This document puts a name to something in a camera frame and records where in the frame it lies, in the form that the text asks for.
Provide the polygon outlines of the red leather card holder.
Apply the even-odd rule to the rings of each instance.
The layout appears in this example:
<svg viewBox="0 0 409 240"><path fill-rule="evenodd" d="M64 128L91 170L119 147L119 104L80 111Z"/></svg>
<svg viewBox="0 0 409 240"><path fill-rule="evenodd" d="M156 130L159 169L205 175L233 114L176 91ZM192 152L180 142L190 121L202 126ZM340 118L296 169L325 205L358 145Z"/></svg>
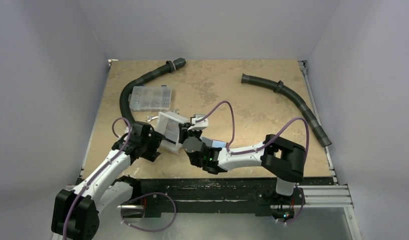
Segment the red leather card holder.
<svg viewBox="0 0 409 240"><path fill-rule="evenodd" d="M225 141L210 139L206 137L201 137L200 139L202 142L205 143L206 146L212 147L212 148L225 148L227 145L227 142Z"/></svg>

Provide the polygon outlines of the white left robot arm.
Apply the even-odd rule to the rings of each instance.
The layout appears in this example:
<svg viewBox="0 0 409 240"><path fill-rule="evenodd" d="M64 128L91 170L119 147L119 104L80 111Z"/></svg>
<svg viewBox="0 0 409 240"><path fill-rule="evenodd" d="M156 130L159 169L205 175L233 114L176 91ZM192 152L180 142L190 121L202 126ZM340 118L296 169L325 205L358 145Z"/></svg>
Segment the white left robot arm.
<svg viewBox="0 0 409 240"><path fill-rule="evenodd" d="M62 189L55 197L51 231L64 240L91 240L100 226L105 209L115 208L118 201L137 204L142 191L117 177L135 160L154 161L165 138L146 122L126 124L126 132L112 145L104 161L71 190Z"/></svg>

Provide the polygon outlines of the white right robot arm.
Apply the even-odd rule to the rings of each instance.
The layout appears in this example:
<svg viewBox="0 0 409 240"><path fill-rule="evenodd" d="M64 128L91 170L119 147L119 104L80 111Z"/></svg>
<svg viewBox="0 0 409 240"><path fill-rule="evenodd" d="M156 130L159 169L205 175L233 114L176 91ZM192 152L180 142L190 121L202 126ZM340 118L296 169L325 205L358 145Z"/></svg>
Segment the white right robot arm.
<svg viewBox="0 0 409 240"><path fill-rule="evenodd" d="M230 150L207 143L196 136L184 140L182 149L191 165L213 175L239 168L262 167L277 177L273 197L278 203L290 200L296 184L304 180L307 150L283 137L268 134L262 142Z"/></svg>

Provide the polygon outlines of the white plastic card box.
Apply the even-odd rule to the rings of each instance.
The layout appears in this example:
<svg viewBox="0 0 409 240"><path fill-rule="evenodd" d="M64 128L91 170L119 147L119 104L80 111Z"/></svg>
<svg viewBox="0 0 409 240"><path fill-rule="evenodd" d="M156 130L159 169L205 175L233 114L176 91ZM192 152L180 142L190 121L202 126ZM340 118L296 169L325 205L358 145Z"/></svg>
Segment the white plastic card box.
<svg viewBox="0 0 409 240"><path fill-rule="evenodd" d="M179 124L189 123L190 120L172 111L159 112L155 130L164 136L160 148L178 154L182 146L179 143L181 131Z"/></svg>

